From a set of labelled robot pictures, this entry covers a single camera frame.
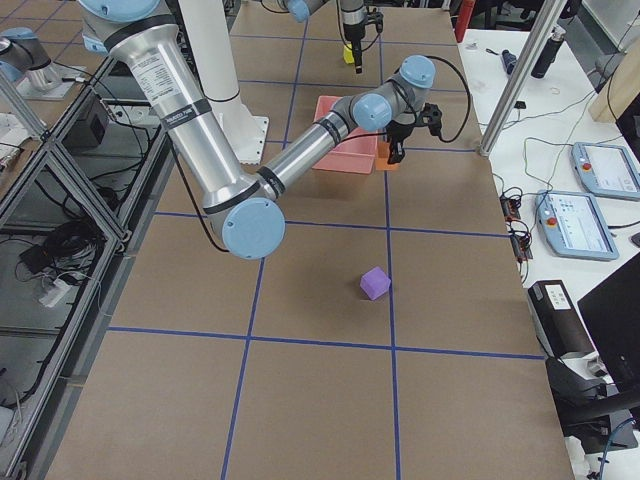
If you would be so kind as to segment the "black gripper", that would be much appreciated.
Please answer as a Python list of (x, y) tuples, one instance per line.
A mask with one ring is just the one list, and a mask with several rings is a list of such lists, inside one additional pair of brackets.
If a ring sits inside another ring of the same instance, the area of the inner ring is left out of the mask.
[(355, 72), (361, 74), (363, 71), (362, 65), (362, 46), (361, 42), (365, 37), (365, 23), (359, 22), (357, 24), (343, 24), (343, 31), (345, 40), (351, 45), (353, 56), (355, 59)]
[(404, 141), (414, 130), (414, 124), (399, 123), (392, 120), (386, 126), (386, 136), (389, 143), (389, 164), (399, 164), (405, 158)]

